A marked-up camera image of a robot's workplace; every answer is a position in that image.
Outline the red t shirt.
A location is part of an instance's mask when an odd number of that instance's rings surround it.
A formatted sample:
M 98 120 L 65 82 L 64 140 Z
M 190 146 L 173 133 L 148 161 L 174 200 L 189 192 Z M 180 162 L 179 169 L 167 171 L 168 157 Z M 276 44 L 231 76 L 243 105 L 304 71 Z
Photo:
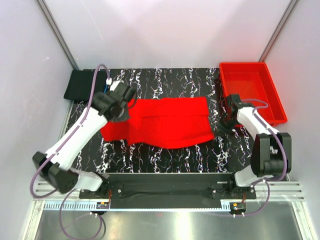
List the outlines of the red t shirt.
M 126 140 L 165 149 L 190 147 L 213 140 L 205 97 L 138 99 L 129 103 L 129 119 L 100 129 L 106 142 Z

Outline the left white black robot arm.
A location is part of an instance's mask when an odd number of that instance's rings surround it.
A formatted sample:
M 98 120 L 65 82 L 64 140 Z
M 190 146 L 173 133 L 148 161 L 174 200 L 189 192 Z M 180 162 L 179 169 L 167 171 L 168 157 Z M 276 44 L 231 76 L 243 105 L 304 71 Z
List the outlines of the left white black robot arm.
M 129 119 L 129 102 L 136 100 L 136 90 L 122 81 L 116 81 L 106 93 L 90 96 L 87 107 L 67 133 L 46 152 L 37 151 L 32 161 L 39 174 L 61 194 L 74 189 L 90 191 L 103 198 L 108 193 L 106 180 L 95 172 L 72 168 L 76 156 L 89 140 L 109 122 Z

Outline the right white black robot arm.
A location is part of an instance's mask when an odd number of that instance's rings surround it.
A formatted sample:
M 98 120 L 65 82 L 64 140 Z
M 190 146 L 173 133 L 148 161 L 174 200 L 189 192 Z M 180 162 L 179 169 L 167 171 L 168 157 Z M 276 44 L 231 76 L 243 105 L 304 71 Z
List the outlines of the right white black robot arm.
M 258 112 L 268 108 L 264 101 L 254 106 L 253 98 L 241 99 L 238 94 L 225 98 L 226 114 L 219 120 L 215 137 L 230 134 L 236 125 L 242 125 L 253 138 L 250 165 L 233 173 L 219 193 L 241 198 L 253 191 L 260 182 L 282 181 L 292 168 L 292 137 L 272 127 Z

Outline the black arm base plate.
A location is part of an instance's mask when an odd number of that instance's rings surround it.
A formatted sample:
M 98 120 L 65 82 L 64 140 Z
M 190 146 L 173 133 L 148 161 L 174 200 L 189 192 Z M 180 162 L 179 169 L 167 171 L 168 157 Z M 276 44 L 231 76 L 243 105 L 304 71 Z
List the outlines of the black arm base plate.
M 258 187 L 237 186 L 231 173 L 111 173 L 96 192 L 79 198 L 110 199 L 113 211 L 228 212 L 231 202 L 256 200 Z

